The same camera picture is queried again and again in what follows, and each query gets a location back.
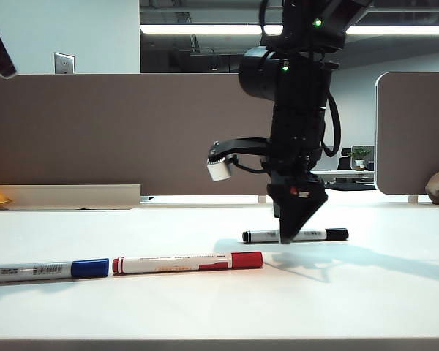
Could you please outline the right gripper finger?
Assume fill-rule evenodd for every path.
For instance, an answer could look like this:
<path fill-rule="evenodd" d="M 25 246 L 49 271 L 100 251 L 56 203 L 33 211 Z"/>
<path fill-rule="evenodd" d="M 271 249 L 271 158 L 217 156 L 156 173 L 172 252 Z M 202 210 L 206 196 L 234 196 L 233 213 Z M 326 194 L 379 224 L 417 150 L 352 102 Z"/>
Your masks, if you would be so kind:
<path fill-rule="evenodd" d="M 267 185 L 274 201 L 275 216 L 279 218 L 279 242 L 289 244 L 328 200 L 322 181 L 285 181 Z"/>

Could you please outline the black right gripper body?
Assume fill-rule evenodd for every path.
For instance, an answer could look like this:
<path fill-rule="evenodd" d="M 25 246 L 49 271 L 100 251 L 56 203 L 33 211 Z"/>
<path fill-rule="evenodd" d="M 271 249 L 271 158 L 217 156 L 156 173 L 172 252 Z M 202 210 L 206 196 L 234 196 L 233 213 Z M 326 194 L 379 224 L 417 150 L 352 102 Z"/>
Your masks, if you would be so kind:
<path fill-rule="evenodd" d="M 269 186 L 322 186 L 322 179 L 311 169 L 322 154 L 320 144 L 325 129 L 326 109 L 304 112 L 294 107 L 273 109 L 269 154 L 266 168 Z"/>

